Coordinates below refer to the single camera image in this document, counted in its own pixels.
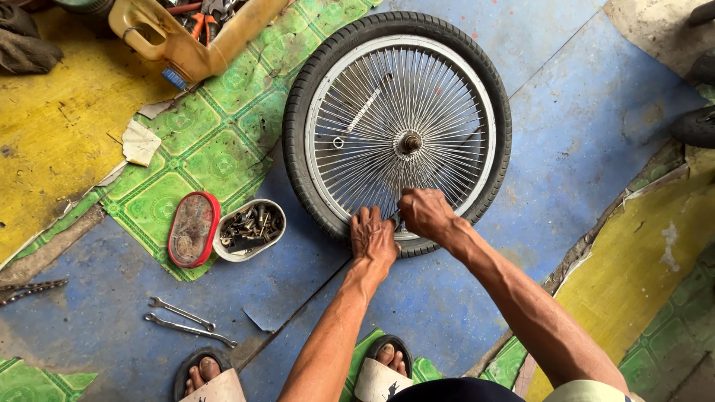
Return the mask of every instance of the open-end wrench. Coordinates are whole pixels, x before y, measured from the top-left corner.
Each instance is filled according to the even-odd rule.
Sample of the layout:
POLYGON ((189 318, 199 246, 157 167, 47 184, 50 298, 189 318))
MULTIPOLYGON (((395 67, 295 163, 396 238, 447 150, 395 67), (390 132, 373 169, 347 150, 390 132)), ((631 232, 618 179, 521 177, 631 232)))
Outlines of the open-end wrench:
POLYGON ((229 338, 226 338, 225 336, 221 336, 217 333, 207 332, 205 330, 199 330, 196 328, 187 327, 187 326, 181 325, 181 324, 170 323, 169 321, 164 321, 161 318, 158 318, 154 313, 144 314, 144 319, 147 321, 154 321, 155 323, 157 323, 159 325, 163 325, 167 328, 171 328, 171 329, 175 329, 175 330, 182 330, 184 332, 192 333, 194 335, 201 335, 201 336, 206 336, 208 338, 218 339, 232 348, 235 348, 236 346, 238 346, 238 342, 236 342, 235 340, 230 340, 229 338))
POLYGON ((168 311, 173 311, 174 313, 178 315, 183 315, 184 317, 196 321, 197 323, 203 325, 206 327, 206 329, 210 332, 216 329, 216 324, 210 323, 203 318, 199 318, 196 315, 193 315, 191 313, 187 313, 186 311, 183 311, 182 309, 178 307, 174 307, 173 305, 170 305, 169 303, 164 302, 162 299, 158 298, 157 296, 150 296, 150 298, 154 299, 153 302, 149 303, 149 306, 151 307, 163 307, 166 308, 168 311))

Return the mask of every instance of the forearm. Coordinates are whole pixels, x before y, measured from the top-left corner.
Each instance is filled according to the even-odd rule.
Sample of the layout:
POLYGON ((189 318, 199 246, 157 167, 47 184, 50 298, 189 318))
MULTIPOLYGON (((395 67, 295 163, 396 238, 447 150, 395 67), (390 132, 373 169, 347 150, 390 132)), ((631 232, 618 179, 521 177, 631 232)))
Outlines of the forearm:
POLYGON ((611 359, 541 286, 499 255, 466 220, 456 220, 452 233, 445 248, 477 277, 554 388, 594 380, 628 395, 611 359))
POLYGON ((360 325, 379 280, 365 274, 366 263, 347 272, 300 351, 278 402, 335 402, 340 397, 360 325))

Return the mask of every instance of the yellow plastic jug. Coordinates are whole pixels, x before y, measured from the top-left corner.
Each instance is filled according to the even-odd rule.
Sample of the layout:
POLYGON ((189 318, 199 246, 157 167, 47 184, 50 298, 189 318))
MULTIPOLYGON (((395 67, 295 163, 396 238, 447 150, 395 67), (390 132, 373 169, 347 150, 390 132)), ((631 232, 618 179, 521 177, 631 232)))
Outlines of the yellow plastic jug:
POLYGON ((139 54, 167 60, 163 75, 179 89, 220 75, 286 6, 288 0, 249 0, 204 46, 155 0, 115 0, 109 26, 139 54))

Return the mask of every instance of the bicycle chain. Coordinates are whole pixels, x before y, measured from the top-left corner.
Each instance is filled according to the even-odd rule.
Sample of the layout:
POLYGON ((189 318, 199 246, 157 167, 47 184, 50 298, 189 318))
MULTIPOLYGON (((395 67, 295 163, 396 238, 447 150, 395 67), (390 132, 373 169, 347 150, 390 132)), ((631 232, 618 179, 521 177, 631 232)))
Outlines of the bicycle chain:
POLYGON ((23 289, 29 289, 26 292, 20 293, 19 295, 13 295, 10 298, 7 298, 3 301, 0 301, 0 307, 4 307, 8 303, 12 303, 16 300, 22 299, 23 297, 27 295, 31 295, 32 293, 38 293, 43 290, 48 290, 52 288, 58 288, 60 286, 66 285, 67 282, 69 282, 69 279, 59 279, 59 280, 48 280, 46 282, 40 282, 40 283, 28 283, 26 285, 5 285, 5 286, 0 286, 0 291, 2 290, 23 290, 23 289))

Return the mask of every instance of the foot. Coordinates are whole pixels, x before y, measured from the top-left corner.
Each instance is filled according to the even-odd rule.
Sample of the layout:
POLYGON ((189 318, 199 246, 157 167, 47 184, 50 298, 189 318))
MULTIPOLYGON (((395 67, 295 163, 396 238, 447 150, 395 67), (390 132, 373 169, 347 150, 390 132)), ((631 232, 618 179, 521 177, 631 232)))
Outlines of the foot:
POLYGON ((405 362, 402 361, 402 357, 402 352, 395 352, 395 348, 392 344, 386 343, 385 346, 383 346, 383 348, 378 352, 378 358, 376 358, 376 360, 407 377, 405 362))
POLYGON ((219 364, 212 358, 206 357, 201 359, 199 366, 192 366, 189 369, 189 379, 186 381, 186 398, 190 393, 196 391, 205 383, 213 380, 221 373, 219 364))

